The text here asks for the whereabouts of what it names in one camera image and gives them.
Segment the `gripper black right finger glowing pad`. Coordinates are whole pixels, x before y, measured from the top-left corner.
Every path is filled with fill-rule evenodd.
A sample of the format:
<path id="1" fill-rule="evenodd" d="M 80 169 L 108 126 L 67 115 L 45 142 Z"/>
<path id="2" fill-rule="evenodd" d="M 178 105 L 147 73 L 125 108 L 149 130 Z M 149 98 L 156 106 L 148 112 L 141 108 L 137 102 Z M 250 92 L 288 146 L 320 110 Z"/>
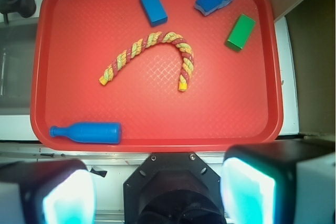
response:
<path id="1" fill-rule="evenodd" d="M 282 140 L 231 146 L 220 195 L 234 223 L 335 223 L 335 143 Z"/>

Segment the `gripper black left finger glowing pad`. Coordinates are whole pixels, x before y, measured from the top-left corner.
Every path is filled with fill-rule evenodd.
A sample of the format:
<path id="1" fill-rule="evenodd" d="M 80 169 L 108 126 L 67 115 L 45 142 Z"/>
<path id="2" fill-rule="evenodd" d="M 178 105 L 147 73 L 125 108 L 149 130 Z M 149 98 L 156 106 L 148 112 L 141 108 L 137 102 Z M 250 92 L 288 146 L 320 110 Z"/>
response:
<path id="1" fill-rule="evenodd" d="M 83 162 L 1 164 L 1 223 L 94 223 L 95 215 L 95 185 Z"/>

